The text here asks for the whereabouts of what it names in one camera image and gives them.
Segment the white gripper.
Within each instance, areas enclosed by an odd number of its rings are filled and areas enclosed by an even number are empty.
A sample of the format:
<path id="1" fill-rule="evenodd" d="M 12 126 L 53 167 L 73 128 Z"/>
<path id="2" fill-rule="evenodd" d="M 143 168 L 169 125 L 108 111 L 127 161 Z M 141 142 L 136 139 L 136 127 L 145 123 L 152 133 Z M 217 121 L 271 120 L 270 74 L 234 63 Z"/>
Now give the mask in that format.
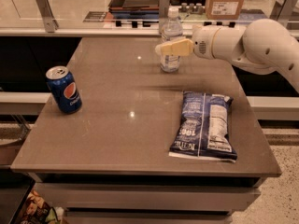
<path id="1" fill-rule="evenodd" d="M 158 55 L 189 56 L 193 52 L 200 58 L 213 59 L 213 40 L 218 28 L 214 25 L 195 24 L 192 27 L 192 40 L 179 38 L 164 42 L 155 47 Z"/>

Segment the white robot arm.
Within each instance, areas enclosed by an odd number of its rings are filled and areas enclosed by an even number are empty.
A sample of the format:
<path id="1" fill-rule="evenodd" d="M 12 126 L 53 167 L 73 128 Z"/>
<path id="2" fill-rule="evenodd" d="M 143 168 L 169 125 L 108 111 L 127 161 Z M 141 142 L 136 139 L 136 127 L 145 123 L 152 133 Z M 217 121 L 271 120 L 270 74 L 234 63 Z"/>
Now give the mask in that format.
<path id="1" fill-rule="evenodd" d="M 256 75 L 280 73 L 299 91 L 299 42 L 279 22 L 260 19 L 228 27 L 195 27 L 191 38 L 175 38 L 155 48 L 158 55 L 219 59 Z"/>

